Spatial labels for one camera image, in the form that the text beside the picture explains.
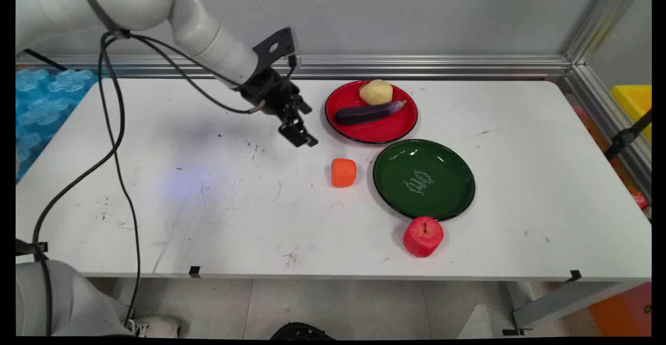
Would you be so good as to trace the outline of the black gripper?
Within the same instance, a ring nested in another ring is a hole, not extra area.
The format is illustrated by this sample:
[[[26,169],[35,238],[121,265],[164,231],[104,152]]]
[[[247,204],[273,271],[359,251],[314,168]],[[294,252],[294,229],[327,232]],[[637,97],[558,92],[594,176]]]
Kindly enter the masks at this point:
[[[281,121],[278,128],[280,134],[295,147],[304,144],[313,147],[318,140],[307,131],[303,115],[312,112],[300,89],[291,76],[296,67],[292,66],[286,75],[280,75],[274,68],[268,67],[255,75],[252,80],[241,87],[241,96],[252,103],[257,112],[277,117]]]

